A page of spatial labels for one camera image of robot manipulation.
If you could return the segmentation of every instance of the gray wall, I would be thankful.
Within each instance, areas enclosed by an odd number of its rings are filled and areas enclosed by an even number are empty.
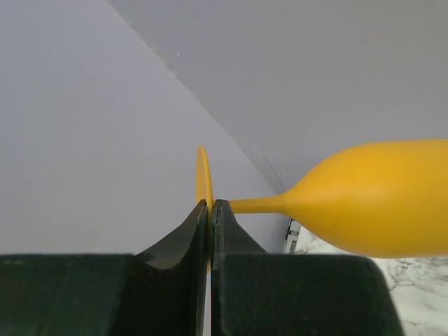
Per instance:
[[[0,253],[145,249],[195,206],[199,144],[217,197],[274,194],[105,1],[4,1],[0,46]],[[239,219],[280,249],[280,217]]]
[[[448,137],[448,1],[109,1],[278,191],[347,146]]]

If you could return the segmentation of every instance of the clamp jaw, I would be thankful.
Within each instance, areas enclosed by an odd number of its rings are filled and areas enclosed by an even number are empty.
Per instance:
[[[209,260],[213,336],[403,335],[371,260],[268,254],[227,201],[207,217],[136,256],[1,256],[0,335],[200,336]]]

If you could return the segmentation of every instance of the marble surface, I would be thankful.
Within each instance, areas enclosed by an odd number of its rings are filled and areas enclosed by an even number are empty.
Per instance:
[[[302,227],[295,253],[347,253]],[[406,336],[448,335],[448,257],[376,259]]]

